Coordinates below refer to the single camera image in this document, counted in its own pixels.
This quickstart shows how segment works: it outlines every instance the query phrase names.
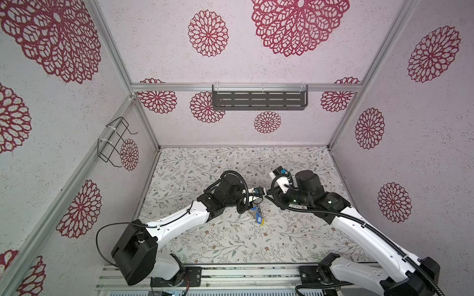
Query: black cable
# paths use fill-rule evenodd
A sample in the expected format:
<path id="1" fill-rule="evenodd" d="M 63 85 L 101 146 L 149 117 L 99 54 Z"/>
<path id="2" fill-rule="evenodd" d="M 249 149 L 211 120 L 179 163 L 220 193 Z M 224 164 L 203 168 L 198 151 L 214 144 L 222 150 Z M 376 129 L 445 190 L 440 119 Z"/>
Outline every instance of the black cable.
<path id="1" fill-rule="evenodd" d="M 175 221 L 177 221 L 177 220 L 183 218 L 186 214 L 189 214 L 189 211 L 188 211 L 188 212 L 185 212 L 184 214 L 182 214 L 182 215 L 179 216 L 178 218 L 174 219 L 173 221 L 170 221 L 170 222 L 168 222 L 168 223 L 165 223 L 165 224 L 163 224 L 163 225 L 160 225 L 160 227 L 166 226 L 166 225 L 168 225 L 169 223 L 173 223 L 173 222 L 175 222 Z"/>
<path id="2" fill-rule="evenodd" d="M 234 171 L 234 170 L 226 170 L 224 171 L 221 175 L 220 175 L 220 179 L 222 179 L 225 175 L 227 174 L 232 174 L 234 176 L 236 176 L 237 178 L 240 179 L 240 182 L 242 182 L 242 184 L 244 185 L 244 188 L 245 188 L 245 198 L 246 198 L 246 202 L 245 202 L 245 207 L 242 208 L 242 206 L 239 206 L 240 205 L 240 202 L 244 199 L 244 198 L 241 198 L 238 202 L 237 202 L 237 213 L 239 214 L 243 214 L 245 213 L 246 210 L 248 210 L 248 204 L 249 204 L 249 197 L 248 197 L 248 186 L 247 186 L 247 183 L 245 182 L 244 178 L 242 177 L 242 175 L 240 175 L 238 172 Z"/>
<path id="3" fill-rule="evenodd" d="M 210 184 L 205 190 L 204 190 L 204 193 L 208 193 L 209 191 L 212 191 L 212 189 L 210 188 L 213 188 L 214 186 L 216 186 L 217 184 L 220 183 L 220 179 L 222 178 L 222 175 L 220 176 L 220 178 L 215 181 L 214 183 Z"/>
<path id="4" fill-rule="evenodd" d="M 95 235 L 95 246 L 97 248 L 97 252 L 99 252 L 99 255 L 105 260 L 107 261 L 110 265 L 113 265 L 115 267 L 118 267 L 117 265 L 113 264 L 112 262 L 110 262 L 109 260 L 107 260 L 107 258 L 104 257 L 104 255 L 102 255 L 102 252 L 100 251 L 99 249 L 99 232 L 104 229 L 105 227 L 109 227 L 109 226 L 112 226 L 112 225 L 119 225 L 119 224 L 131 224 L 131 225 L 135 225 L 135 226 L 140 226 L 140 227 L 144 227 L 144 228 L 157 228 L 158 226 L 143 226 L 143 225 L 139 225 L 139 224 L 135 224 L 135 223 L 131 223 L 131 222 L 119 222 L 119 223 L 112 223 L 112 224 L 107 224 L 105 226 L 103 226 L 102 228 L 100 228 L 98 231 L 97 231 L 97 234 Z"/>
<path id="5" fill-rule="evenodd" d="M 337 288 L 337 287 L 342 287 L 342 286 L 349 286 L 349 285 L 353 285 L 352 283 L 349 283 L 349 282 L 342 282 L 340 284 L 335 284 L 335 285 L 322 285 L 322 286 L 306 286 L 306 285 L 298 285 L 295 287 L 295 292 L 296 294 L 298 294 L 299 296 L 306 296 L 304 295 L 303 293 L 301 293 L 300 291 L 298 291 L 299 289 L 331 289 L 331 288 Z"/>
<path id="6" fill-rule="evenodd" d="M 277 204 L 277 206 L 279 207 L 282 207 L 282 208 L 285 208 L 287 210 L 290 210 L 290 211 L 294 211 L 294 212 L 299 212 L 299 213 L 322 213 L 322 214 L 330 214 L 330 215 L 336 215 L 338 217 L 343 217 L 343 218 L 346 218 L 346 219 L 349 219 L 349 220 L 352 220 L 354 222 L 357 222 L 359 223 L 360 225 L 364 225 L 365 228 L 369 229 L 370 231 L 372 231 L 373 233 L 375 233 L 377 236 L 379 236 L 381 239 L 383 239 L 387 244 L 389 244 L 389 246 L 391 246 L 395 251 L 397 251 L 397 253 L 402 256 L 403 258 L 405 258 L 405 260 L 415 268 L 416 271 L 418 271 L 418 273 L 421 274 L 421 276 L 429 283 L 429 285 L 431 286 L 431 288 L 433 288 L 434 292 L 436 294 L 438 294 L 439 296 L 445 296 L 445 294 L 443 293 L 443 291 L 441 291 L 441 289 L 438 287 L 438 285 L 433 281 L 433 279 L 418 265 L 415 263 L 415 261 L 413 261 L 410 257 L 408 257 L 408 255 L 399 247 L 397 246 L 391 239 L 389 239 L 387 236 L 385 236 L 385 234 L 383 234 L 382 232 L 380 232 L 378 229 L 376 229 L 375 227 L 373 227 L 372 225 L 369 225 L 369 224 L 366 224 L 364 221 L 358 219 L 358 218 L 355 218 L 355 217 L 352 217 L 351 215 L 347 215 L 347 214 L 343 214 L 343 213 L 340 213 L 340 212 L 333 212 L 333 211 L 328 211 L 328 210 L 308 210 L 308 209 L 298 209 L 298 208 L 295 208 L 295 207 L 291 207 L 291 206 L 286 206 L 284 205 L 283 203 L 281 203 L 281 201 L 279 200 L 279 197 L 276 195 L 276 193 L 274 192 L 274 189 L 275 189 L 275 183 L 276 181 L 278 180 L 278 178 L 281 178 L 281 177 L 288 177 L 288 175 L 286 174 L 279 174 L 278 176 L 276 176 L 273 180 L 272 180 L 272 186 L 270 188 L 270 192 L 272 193 L 272 196 L 273 196 L 273 200 L 275 201 L 275 203 Z"/>

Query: aluminum rail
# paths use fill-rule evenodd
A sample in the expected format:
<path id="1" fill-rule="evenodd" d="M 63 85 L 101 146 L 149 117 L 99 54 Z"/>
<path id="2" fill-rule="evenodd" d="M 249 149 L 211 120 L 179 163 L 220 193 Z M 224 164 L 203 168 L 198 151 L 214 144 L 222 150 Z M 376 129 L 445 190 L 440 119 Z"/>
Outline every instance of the aluminum rail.
<path id="1" fill-rule="evenodd" d="M 363 85 L 356 84 L 340 84 L 340 83 L 132 83 L 133 91 L 242 91 L 242 92 L 258 92 L 258 91 L 288 91 L 300 92 L 308 86 L 308 91 L 350 91 L 358 92 Z"/>

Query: black motor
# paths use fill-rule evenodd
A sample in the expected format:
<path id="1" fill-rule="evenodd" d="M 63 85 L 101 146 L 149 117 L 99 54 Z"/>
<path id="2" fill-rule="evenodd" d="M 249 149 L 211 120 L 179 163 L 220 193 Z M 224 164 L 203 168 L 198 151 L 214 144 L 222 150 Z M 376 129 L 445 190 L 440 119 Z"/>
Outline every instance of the black motor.
<path id="1" fill-rule="evenodd" d="M 289 181 L 288 191 L 283 193 L 281 188 L 275 188 L 276 197 L 284 205 L 305 206 L 308 209 L 330 210 L 340 212 L 350 206 L 350 203 L 335 192 L 325 192 L 317 174 L 310 170 L 302 170 L 296 173 L 296 187 L 293 183 L 291 173 L 281 166 L 273 171 L 275 176 L 285 174 Z M 314 213 L 317 217 L 323 218 L 331 223 L 334 215 Z"/>

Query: patterned wall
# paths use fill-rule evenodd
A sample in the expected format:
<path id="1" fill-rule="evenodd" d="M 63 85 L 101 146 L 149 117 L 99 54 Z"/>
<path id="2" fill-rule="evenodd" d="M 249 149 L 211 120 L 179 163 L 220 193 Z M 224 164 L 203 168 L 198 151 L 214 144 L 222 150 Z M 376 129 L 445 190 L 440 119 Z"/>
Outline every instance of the patterned wall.
<path id="1" fill-rule="evenodd" d="M 1 0 L 0 21 L 1 273 L 126 94 L 81 1 Z"/>
<path id="2" fill-rule="evenodd" d="M 99 0 L 142 83 L 357 83 L 400 3 Z M 271 146 L 327 144 L 352 93 L 313 92 L 293 112 L 214 111 L 208 92 L 139 96 L 160 144 Z"/>
<path id="3" fill-rule="evenodd" d="M 470 295 L 474 6 L 422 1 L 334 148 L 358 210 Z"/>
<path id="4" fill-rule="evenodd" d="M 0 21 L 1 276 L 126 93 L 82 1 L 0 0 Z M 123 167 L 99 164 L 84 180 L 16 295 L 90 294 L 102 263 L 93 227 L 131 217 L 153 155 L 129 115 L 140 132 L 119 146 Z"/>
<path id="5" fill-rule="evenodd" d="M 106 224 L 132 219 L 155 152 L 136 108 L 131 108 L 124 117 L 130 123 L 130 131 L 137 134 L 125 132 L 125 141 L 120 140 L 119 147 L 133 143 L 133 149 L 112 155 L 113 164 L 120 167 L 98 161 L 38 252 L 35 265 L 17 290 L 18 295 L 54 296 L 71 291 L 75 295 L 90 295 L 95 288 L 96 275 L 104 264 L 95 247 L 95 234 Z M 113 143 L 117 140 L 116 136 L 111 139 Z M 119 225 L 100 233 L 100 248 L 107 258 L 110 259 L 110 250 L 124 229 L 125 226 Z M 0 254 L 1 272 L 17 252 L 10 249 Z"/>

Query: mounting plate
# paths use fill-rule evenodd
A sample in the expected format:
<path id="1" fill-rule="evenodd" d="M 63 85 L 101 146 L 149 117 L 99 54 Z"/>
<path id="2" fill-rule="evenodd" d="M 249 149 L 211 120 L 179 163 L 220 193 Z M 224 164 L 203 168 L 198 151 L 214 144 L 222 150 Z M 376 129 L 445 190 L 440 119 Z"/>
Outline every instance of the mounting plate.
<path id="1" fill-rule="evenodd" d="M 301 91 L 224 91 L 212 86 L 214 110 L 304 110 L 308 105 L 308 86 Z"/>
<path id="2" fill-rule="evenodd" d="M 201 285 L 201 267 L 186 267 L 184 275 L 189 277 L 190 287 L 199 287 Z M 186 280 L 183 280 L 177 287 L 185 287 L 188 285 Z M 151 278 L 150 286 L 152 287 L 170 287 L 170 281 L 162 278 Z"/>

